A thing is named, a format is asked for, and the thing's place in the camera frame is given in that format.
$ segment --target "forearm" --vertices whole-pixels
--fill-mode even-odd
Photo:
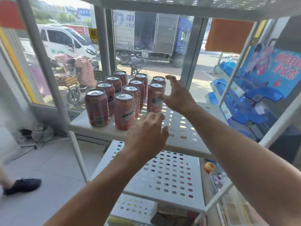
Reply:
[[[246,199],[262,217],[277,221],[271,225],[281,224],[283,211],[300,214],[301,175],[295,167],[199,106],[184,115]]]
[[[103,225],[123,189],[143,166],[124,148],[91,182],[71,198],[44,226]]]

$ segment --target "van headlight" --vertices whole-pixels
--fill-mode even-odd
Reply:
[[[86,52],[90,55],[97,55],[94,51],[92,51],[91,49],[86,49]]]

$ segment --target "white van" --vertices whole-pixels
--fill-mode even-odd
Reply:
[[[66,26],[38,25],[45,50],[49,58],[66,53],[73,57],[87,56],[90,60],[96,57],[95,48],[75,30]]]

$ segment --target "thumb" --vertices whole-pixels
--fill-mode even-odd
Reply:
[[[166,96],[162,92],[155,92],[156,97],[160,98],[163,102],[166,103],[166,101],[169,99],[169,96]]]
[[[162,129],[161,136],[162,136],[162,139],[163,139],[164,144],[165,144],[166,141],[167,141],[167,138],[169,137],[168,126],[165,126],[165,127]]]

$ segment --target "sky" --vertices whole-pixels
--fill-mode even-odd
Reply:
[[[90,9],[90,4],[80,0],[41,0],[50,5],[73,6],[74,8]]]

